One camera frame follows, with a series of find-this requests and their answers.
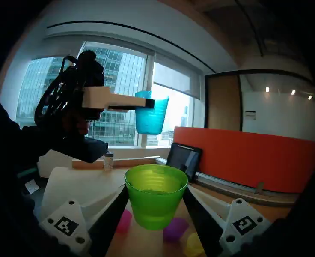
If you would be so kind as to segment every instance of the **glass building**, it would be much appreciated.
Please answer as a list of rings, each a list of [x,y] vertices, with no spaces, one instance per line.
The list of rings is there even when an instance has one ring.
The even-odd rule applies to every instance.
[[[112,93],[134,96],[142,90],[146,65],[144,56],[128,54],[111,45],[93,42],[86,42],[81,51],[85,50],[96,53],[96,60],[105,68],[104,84],[110,87]],[[16,122],[21,128],[35,125],[35,108],[44,91],[58,76],[62,60],[63,57],[49,57],[30,62],[17,106]],[[109,145],[137,145],[135,111],[104,111],[100,120],[91,123],[87,137],[105,141]]]

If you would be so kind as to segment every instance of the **person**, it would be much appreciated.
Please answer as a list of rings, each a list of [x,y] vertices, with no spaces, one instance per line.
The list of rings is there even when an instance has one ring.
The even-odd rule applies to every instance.
[[[6,244],[0,245],[0,256],[8,251],[23,256],[73,256],[68,246],[59,245],[39,227],[17,185],[16,167],[38,162],[55,141],[75,129],[85,135],[88,127],[77,111],[69,111],[52,118],[45,128],[25,126],[21,130],[0,103],[0,244]]]

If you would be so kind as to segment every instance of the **yellow cup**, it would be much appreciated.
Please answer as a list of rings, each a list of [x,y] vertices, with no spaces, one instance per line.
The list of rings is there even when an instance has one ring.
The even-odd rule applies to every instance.
[[[204,248],[197,233],[192,233],[187,239],[184,254],[187,257],[196,257],[204,252]]]

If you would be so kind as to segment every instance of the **pink cup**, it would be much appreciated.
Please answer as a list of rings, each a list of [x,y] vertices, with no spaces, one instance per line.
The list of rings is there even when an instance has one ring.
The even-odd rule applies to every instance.
[[[127,209],[124,210],[121,219],[117,225],[117,233],[128,233],[131,224],[132,214]]]

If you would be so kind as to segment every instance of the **white paper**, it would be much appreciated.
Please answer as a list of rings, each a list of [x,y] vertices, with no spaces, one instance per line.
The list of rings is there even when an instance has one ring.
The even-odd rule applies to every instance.
[[[35,180],[33,180],[33,179],[30,180],[29,182],[27,182],[27,183],[25,184],[25,186],[26,186],[26,188],[27,188],[29,194],[32,194],[32,193],[34,193],[36,190],[39,190],[39,189],[40,189],[39,186],[35,183]]]

